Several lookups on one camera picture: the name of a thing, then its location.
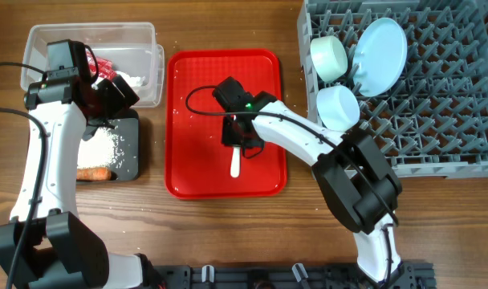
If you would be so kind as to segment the light blue bowl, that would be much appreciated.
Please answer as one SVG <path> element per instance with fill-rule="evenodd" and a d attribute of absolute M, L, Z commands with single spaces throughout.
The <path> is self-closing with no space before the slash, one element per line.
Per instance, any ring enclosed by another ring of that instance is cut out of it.
<path fill-rule="evenodd" d="M 316 96 L 316 108 L 322 123 L 335 131 L 346 132 L 360 118 L 356 97 L 342 85 L 321 89 Z"/>

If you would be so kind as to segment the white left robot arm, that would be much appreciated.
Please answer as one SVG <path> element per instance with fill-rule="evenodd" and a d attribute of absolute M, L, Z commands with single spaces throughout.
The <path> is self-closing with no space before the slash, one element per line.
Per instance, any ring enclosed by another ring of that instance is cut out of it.
<path fill-rule="evenodd" d="M 47 45 L 49 68 L 24 96 L 30 123 L 21 190 L 0 226 L 0 266 L 10 288 L 164 288 L 143 254 L 111 254 L 76 206 L 80 141 L 125 115 L 138 95 L 122 77 L 99 79 L 92 49 Z"/>

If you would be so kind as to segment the white rice pile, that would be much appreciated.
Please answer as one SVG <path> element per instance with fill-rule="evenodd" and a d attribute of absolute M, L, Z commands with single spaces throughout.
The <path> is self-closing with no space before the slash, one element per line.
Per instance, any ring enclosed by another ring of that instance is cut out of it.
<path fill-rule="evenodd" d="M 98 128 L 89 140 L 80 141 L 77 168 L 90 169 L 114 165 L 120 156 L 120 136 L 111 129 Z"/>

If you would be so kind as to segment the red snack wrapper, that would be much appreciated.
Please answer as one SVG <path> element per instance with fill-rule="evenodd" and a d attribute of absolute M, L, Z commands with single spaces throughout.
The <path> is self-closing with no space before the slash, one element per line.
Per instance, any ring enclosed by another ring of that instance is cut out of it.
<path fill-rule="evenodd" d="M 91 73 L 94 75 L 98 72 L 98 77 L 103 79 L 112 80 L 117 76 L 116 71 L 113 69 L 113 62 L 107 59 L 96 56 L 96 60 L 93 59 L 92 54 L 87 51 L 87 61 Z"/>

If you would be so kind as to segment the light green bowl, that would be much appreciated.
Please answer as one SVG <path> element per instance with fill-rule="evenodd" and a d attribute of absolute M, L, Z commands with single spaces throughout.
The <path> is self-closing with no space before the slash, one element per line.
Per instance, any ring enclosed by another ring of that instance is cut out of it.
<path fill-rule="evenodd" d="M 344 45 L 335 36 L 313 39 L 310 53 L 315 71 L 324 82 L 333 82 L 348 70 Z"/>

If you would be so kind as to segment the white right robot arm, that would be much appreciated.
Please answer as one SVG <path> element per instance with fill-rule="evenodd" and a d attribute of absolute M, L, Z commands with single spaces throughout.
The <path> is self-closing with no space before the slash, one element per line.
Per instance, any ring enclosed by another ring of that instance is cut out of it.
<path fill-rule="evenodd" d="M 209 89 L 222 109 L 222 143 L 243 157 L 272 143 L 309 165 L 328 209 L 355 235 L 358 267 L 373 286 L 392 286 L 401 267 L 393 229 L 402 185 L 372 137 L 360 128 L 319 126 L 233 77 Z"/>

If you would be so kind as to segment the white paper napkin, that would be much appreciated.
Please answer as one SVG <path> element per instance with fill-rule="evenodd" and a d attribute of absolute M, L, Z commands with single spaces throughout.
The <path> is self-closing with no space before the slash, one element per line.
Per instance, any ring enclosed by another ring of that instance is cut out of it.
<path fill-rule="evenodd" d="M 116 74 L 118 76 L 121 76 L 126 83 L 132 87 L 142 87 L 144 85 L 144 82 L 146 80 L 145 77 L 140 77 L 140 76 L 130 76 L 129 74 L 122 72 L 122 71 L 116 71 Z"/>

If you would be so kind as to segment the orange carrot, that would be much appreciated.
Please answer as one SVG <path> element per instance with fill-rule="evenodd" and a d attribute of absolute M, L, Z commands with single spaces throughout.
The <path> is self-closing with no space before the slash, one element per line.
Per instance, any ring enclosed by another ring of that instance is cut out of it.
<path fill-rule="evenodd" d="M 95 167 L 78 169 L 76 174 L 77 181 L 110 181 L 112 171 L 105 167 Z"/>

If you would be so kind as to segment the light blue round plate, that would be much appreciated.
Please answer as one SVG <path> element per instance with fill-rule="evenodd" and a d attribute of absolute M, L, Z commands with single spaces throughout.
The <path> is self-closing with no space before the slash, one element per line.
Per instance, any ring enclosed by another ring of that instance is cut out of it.
<path fill-rule="evenodd" d="M 389 90 L 400 78 L 407 61 L 404 30 L 391 18 L 379 18 L 361 35 L 352 64 L 358 69 L 354 84 L 362 96 L 374 97 Z"/>

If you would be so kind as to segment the white plastic spoon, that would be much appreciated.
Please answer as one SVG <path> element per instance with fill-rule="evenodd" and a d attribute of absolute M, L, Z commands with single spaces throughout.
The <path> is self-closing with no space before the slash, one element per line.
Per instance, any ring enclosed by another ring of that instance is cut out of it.
<path fill-rule="evenodd" d="M 238 146 L 233 147 L 231 162 L 230 162 L 230 176 L 237 178 L 240 175 L 241 166 L 241 148 Z"/>

